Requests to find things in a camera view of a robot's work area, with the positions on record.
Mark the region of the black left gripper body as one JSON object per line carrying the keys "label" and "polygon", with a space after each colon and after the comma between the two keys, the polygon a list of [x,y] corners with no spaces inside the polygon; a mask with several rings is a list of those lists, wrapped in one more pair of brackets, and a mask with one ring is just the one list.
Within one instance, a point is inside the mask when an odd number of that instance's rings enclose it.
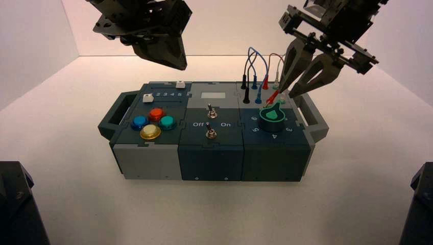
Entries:
{"label": "black left gripper body", "polygon": [[88,1],[100,13],[93,31],[109,40],[181,37],[192,16],[185,1]]}

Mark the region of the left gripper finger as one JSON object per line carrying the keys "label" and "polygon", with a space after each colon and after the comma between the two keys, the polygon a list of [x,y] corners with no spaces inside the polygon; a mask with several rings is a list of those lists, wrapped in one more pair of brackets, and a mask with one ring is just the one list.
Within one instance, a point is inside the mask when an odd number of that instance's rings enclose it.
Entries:
{"label": "left gripper finger", "polygon": [[186,70],[187,60],[182,37],[168,37],[166,43],[169,57],[167,59],[172,68]]}
{"label": "left gripper finger", "polygon": [[167,61],[169,54],[166,41],[167,39],[157,39],[156,41],[140,39],[133,44],[133,50],[142,59],[171,67]]}

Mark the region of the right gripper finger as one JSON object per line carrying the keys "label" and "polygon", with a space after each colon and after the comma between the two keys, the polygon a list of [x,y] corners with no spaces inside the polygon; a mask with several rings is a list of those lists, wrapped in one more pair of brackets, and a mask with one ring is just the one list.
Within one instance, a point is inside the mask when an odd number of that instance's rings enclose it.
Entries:
{"label": "right gripper finger", "polygon": [[290,43],[286,50],[278,92],[288,89],[292,82],[307,69],[314,53],[315,47],[303,39],[296,38]]}
{"label": "right gripper finger", "polygon": [[343,66],[343,63],[334,61],[331,56],[316,56],[292,87],[289,97],[295,98],[330,84],[339,76]]}

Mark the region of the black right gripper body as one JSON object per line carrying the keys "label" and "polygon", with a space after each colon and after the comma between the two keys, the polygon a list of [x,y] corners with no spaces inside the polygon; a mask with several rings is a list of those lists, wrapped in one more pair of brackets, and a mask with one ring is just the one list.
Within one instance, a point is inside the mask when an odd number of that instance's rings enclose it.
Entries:
{"label": "black right gripper body", "polygon": [[357,41],[387,1],[306,1],[303,9],[288,5],[279,20],[286,34],[320,50],[332,60],[366,74],[378,61]]}

